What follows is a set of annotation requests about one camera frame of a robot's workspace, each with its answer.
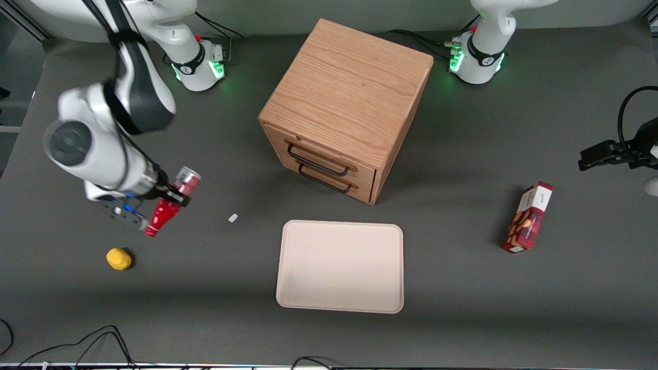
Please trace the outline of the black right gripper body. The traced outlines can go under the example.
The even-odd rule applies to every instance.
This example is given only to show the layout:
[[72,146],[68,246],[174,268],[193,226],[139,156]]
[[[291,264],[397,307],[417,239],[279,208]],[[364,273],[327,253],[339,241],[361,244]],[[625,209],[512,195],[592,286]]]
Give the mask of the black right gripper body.
[[169,178],[165,171],[158,170],[157,172],[157,181],[155,185],[147,192],[147,199],[153,200],[162,198],[167,195],[167,193],[172,189]]

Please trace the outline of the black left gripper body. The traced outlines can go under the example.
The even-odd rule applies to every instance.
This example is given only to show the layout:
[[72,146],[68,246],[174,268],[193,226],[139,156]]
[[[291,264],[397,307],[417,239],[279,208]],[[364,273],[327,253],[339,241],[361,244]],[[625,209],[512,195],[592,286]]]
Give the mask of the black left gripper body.
[[646,167],[657,170],[657,117],[642,124],[634,138],[627,140],[626,143],[633,154],[628,161],[629,169]]

